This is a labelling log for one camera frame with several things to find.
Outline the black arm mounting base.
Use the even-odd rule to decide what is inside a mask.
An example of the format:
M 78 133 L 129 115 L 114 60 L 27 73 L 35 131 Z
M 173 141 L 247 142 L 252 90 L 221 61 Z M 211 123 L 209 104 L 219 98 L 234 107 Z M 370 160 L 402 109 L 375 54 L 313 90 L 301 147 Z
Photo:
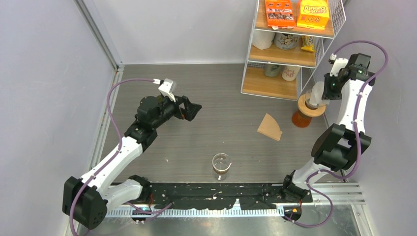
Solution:
M 242 210 L 273 209 L 276 204 L 310 203 L 312 196 L 303 200 L 286 194 L 279 183 L 175 183 L 147 184 L 131 204 L 153 205 L 157 209 L 231 209 L 239 203 Z

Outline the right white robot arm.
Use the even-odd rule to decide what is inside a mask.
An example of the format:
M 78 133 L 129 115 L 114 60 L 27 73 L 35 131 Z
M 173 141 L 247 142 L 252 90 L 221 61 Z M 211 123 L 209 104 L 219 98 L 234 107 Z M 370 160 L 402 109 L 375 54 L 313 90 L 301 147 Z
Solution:
M 311 159 L 302 168 L 284 178 L 281 197 L 287 202 L 303 200 L 311 193 L 309 186 L 326 174 L 357 167 L 358 155 L 371 144 L 365 134 L 366 103 L 375 84 L 375 74 L 368 70 L 371 57 L 352 54 L 349 59 L 332 55 L 332 69 L 305 95 L 307 108 L 318 110 L 331 100 L 341 100 L 339 115 L 315 142 Z

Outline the brown paper coffee filter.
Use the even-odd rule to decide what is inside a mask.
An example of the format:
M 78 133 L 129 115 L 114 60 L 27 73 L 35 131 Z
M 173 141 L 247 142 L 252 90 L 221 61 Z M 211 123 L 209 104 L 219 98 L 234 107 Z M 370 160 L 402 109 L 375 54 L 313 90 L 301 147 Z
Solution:
M 280 141 L 283 134 L 277 121 L 268 113 L 265 114 L 257 132 L 276 141 Z

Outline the wooden ring dripper holder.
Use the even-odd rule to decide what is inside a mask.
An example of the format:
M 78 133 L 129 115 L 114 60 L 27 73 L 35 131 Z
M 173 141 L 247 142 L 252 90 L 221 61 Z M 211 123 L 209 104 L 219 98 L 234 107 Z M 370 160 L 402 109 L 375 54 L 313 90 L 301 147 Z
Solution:
M 305 94 L 303 94 L 303 95 L 301 95 L 301 96 L 299 97 L 299 99 L 298 99 L 298 101 L 297 101 L 297 106 L 298 106 L 298 110 L 299 110 L 302 114 L 304 114 L 304 115 L 306 115 L 306 116 L 308 116 L 308 117 L 312 117 L 312 118 L 319 117 L 319 116 L 321 116 L 321 115 L 325 112 L 325 110 L 326 110 L 326 105 L 321 106 L 321 107 L 318 107 L 318 108 L 316 108 L 316 109 L 311 109 L 311 108 L 309 108 L 309 107 L 306 105 L 306 102 L 307 102 L 307 100 L 306 100 L 306 96 L 305 96 Z

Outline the clear glass dripper cone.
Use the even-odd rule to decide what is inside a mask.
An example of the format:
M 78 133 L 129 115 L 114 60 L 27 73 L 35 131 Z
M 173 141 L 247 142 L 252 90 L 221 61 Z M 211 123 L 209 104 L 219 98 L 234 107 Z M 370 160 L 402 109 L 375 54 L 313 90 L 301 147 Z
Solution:
M 322 93 L 320 91 L 310 89 L 305 93 L 305 104 L 311 110 L 318 109 L 321 107 L 321 98 Z

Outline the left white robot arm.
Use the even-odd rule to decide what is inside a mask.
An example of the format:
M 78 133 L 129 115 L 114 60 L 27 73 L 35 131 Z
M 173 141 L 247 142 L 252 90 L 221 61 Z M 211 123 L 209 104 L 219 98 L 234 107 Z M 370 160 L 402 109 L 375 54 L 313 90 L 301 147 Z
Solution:
M 162 95 L 143 98 L 121 142 L 89 172 L 64 183 L 63 213 L 93 230 L 113 208 L 131 200 L 146 203 L 151 191 L 143 178 L 130 177 L 115 187 L 111 183 L 153 143 L 158 127 L 172 117 L 192 121 L 201 109 L 186 96 L 175 96 L 174 101 Z

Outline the white paper coffee filter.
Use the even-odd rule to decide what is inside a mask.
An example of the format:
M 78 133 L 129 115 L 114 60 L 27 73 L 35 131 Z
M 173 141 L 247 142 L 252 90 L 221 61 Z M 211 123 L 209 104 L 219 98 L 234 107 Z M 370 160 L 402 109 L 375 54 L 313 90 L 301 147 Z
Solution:
M 317 82 L 311 89 L 308 104 L 313 108 L 325 106 L 328 101 L 323 99 L 325 83 L 323 81 Z

